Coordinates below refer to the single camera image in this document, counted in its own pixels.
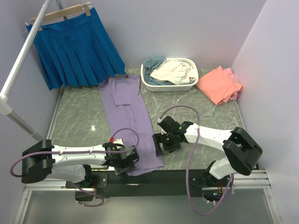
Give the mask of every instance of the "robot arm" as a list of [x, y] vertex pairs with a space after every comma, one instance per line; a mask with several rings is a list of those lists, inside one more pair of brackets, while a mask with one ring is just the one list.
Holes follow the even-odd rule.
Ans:
[[211, 182], [214, 178], [220, 180], [233, 173], [250, 175], [263, 153], [259, 145], [240, 127], [232, 131], [198, 126], [188, 121], [179, 124], [170, 116], [165, 117], [158, 125], [162, 127], [163, 133], [153, 135], [157, 155], [162, 154], [160, 143], [168, 152], [179, 149], [181, 142], [194, 143], [198, 128], [200, 144], [214, 147], [225, 153], [225, 158], [213, 161], [209, 165], [207, 172], [210, 175], [206, 175], [206, 182]]
[[[93, 147], [53, 146], [51, 140], [43, 140], [24, 151], [23, 156], [40, 151], [52, 151], [56, 154], [37, 155], [24, 159], [22, 183], [35, 183], [53, 178], [88, 186], [94, 181], [90, 165], [101, 166], [103, 169], [114, 167], [117, 175], [132, 169], [139, 159], [137, 151], [132, 148], [124, 147], [122, 139]], [[106, 151], [126, 152], [112, 154], [105, 153]]]

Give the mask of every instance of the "marble surface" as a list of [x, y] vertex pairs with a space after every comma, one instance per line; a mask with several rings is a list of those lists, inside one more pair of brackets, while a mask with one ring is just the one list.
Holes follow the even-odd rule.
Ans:
[[[209, 70], [199, 70], [199, 75], [207, 72]], [[216, 106], [197, 87], [183, 92], [150, 92], [141, 84], [141, 93], [156, 133], [161, 130], [157, 125], [158, 117], [174, 105], [194, 107], [200, 114], [202, 126], [217, 129], [244, 127], [236, 101]], [[196, 122], [196, 114], [185, 108], [173, 109], [168, 115], [179, 123], [185, 120]], [[88, 147], [107, 142], [109, 138], [110, 131], [98, 88], [66, 88], [58, 107], [52, 143], [66, 147]], [[163, 156], [163, 169], [186, 168], [192, 144], [182, 143], [181, 146], [181, 149]], [[220, 150], [198, 144], [190, 167], [203, 169], [223, 157], [224, 153]]]

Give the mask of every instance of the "purple cloth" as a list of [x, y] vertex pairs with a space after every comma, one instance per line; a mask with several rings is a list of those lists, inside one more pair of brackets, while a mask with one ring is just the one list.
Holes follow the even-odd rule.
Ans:
[[[111, 134], [121, 128], [129, 127], [139, 135], [140, 142], [137, 147], [139, 161], [127, 174], [137, 176], [164, 167], [162, 157], [156, 156], [152, 138], [153, 127], [140, 93], [140, 76], [109, 78], [106, 82], [99, 84], [99, 91]], [[129, 130], [117, 133], [114, 138], [122, 138], [125, 146], [136, 144], [136, 137]]]

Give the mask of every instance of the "blue pleated skirt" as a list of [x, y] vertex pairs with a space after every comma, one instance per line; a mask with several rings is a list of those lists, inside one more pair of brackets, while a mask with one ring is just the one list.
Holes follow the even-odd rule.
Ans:
[[125, 64], [96, 10], [91, 16], [42, 26], [34, 44], [49, 89], [98, 85], [107, 77], [125, 74]]

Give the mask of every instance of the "pink folded cloth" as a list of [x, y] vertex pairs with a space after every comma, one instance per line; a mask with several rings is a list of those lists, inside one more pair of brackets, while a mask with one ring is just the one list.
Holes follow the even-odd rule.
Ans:
[[223, 70], [221, 66], [201, 77], [196, 86], [216, 105], [237, 100], [243, 89], [243, 85], [236, 82], [232, 70]]

